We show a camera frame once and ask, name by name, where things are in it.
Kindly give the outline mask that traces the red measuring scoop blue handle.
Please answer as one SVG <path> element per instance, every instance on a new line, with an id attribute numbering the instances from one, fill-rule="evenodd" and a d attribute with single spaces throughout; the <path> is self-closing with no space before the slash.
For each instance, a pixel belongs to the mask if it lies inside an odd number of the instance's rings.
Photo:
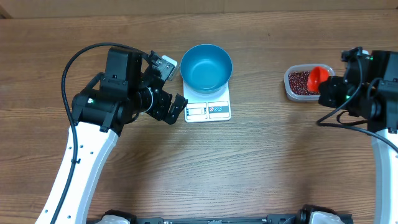
<path id="1" fill-rule="evenodd" d="M 323 67 L 315 67 L 310 71 L 307 81 L 307 88 L 309 91 L 318 92 L 318 87 L 321 83 L 328 80 L 330 76 L 327 69 Z"/>

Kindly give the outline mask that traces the red beans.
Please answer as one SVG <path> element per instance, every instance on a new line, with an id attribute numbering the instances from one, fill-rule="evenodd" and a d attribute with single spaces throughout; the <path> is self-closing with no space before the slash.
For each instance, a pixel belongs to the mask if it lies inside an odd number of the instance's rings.
<path id="1" fill-rule="evenodd" d="M 316 91 L 308 89 L 308 77 L 310 71 L 291 72 L 288 75 L 289 86 L 296 95 L 318 95 Z"/>

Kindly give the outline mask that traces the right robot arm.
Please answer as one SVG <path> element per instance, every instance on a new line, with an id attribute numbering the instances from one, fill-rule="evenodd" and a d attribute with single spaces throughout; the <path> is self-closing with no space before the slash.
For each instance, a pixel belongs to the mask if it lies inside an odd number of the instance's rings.
<path id="1" fill-rule="evenodd" d="M 345 50 L 342 77 L 322 82 L 319 104 L 333 111 L 361 117 L 366 129 L 357 123 L 329 124 L 325 115 L 317 121 L 324 127 L 349 129 L 371 137 L 376 163 L 375 223 L 397 223 L 397 52 L 362 47 Z"/>

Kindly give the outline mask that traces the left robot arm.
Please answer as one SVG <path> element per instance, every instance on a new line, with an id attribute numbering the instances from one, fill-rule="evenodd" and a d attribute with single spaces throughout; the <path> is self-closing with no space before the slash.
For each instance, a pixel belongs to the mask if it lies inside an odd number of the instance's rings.
<path id="1" fill-rule="evenodd" d="M 162 88 L 177 72 L 178 63 L 154 51 L 105 42 L 108 56 L 99 72 L 68 101 L 65 82 L 72 63 L 83 53 L 100 47 L 89 45 L 66 64 L 61 92 L 70 122 L 62 163 L 37 223 L 85 223 L 104 164 L 123 127 L 146 113 L 174 124 L 188 101 Z"/>

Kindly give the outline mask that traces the white kitchen scale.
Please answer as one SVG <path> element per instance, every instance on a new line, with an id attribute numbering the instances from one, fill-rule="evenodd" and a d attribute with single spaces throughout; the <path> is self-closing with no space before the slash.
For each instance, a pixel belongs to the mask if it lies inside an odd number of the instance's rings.
<path id="1" fill-rule="evenodd" d="M 229 121 L 231 119 L 228 83 L 216 92 L 199 93 L 183 81 L 183 96 L 188 100 L 184 109 L 184 119 L 187 123 Z"/>

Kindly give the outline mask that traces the blue bowl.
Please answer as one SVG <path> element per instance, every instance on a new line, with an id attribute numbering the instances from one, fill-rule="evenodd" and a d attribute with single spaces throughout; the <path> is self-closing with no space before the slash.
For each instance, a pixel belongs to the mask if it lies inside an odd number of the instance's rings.
<path id="1" fill-rule="evenodd" d="M 232 77 L 233 61 L 229 53 L 213 44 L 190 48 L 182 57 L 180 73 L 183 81 L 199 93 L 214 93 Z"/>

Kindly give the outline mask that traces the clear plastic container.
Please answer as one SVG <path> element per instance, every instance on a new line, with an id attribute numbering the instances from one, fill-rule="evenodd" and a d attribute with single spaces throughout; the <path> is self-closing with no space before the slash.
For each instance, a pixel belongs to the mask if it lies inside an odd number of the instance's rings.
<path id="1" fill-rule="evenodd" d="M 292 100 L 292 101 L 296 101 L 296 102 L 313 102 L 313 101 L 318 101 L 320 95 L 296 95 L 295 93 L 292 92 L 292 90 L 290 89 L 289 86 L 289 79 L 288 79 L 288 75 L 291 72 L 299 72 L 299 71 L 311 71 L 313 68 L 315 67 L 323 67 L 325 69 L 328 70 L 330 76 L 334 76 L 335 75 L 335 71 L 328 65 L 325 64 L 319 64 L 319 63 L 315 63 L 315 64 L 301 64 L 301 65 L 294 65 L 292 67 L 290 67 L 285 75 L 284 75 L 284 85 L 285 85 L 285 91 L 287 94 L 287 98 Z"/>

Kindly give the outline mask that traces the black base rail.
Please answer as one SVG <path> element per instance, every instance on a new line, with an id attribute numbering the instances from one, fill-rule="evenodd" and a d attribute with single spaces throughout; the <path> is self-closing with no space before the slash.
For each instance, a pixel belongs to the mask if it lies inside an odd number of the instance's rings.
<path id="1" fill-rule="evenodd" d="M 265 217 L 233 217 L 233 218 L 183 218 L 164 219 L 138 218 L 119 210 L 108 210 L 97 220 L 88 220 L 87 224 L 95 223 L 131 223 L 131 224 L 284 224 L 284 223 L 344 223 L 353 224 L 351 214 L 337 214 L 334 210 L 305 204 L 296 214 L 269 214 Z"/>

